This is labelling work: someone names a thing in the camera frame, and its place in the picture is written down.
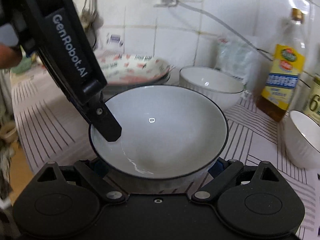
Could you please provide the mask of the person's left hand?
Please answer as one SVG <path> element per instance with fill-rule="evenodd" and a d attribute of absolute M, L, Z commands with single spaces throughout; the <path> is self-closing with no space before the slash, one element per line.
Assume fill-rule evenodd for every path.
<path fill-rule="evenodd" d="M 22 51 L 19 46 L 9 47 L 0 44 L 0 68 L 7 69 L 16 67 L 22 60 Z"/>

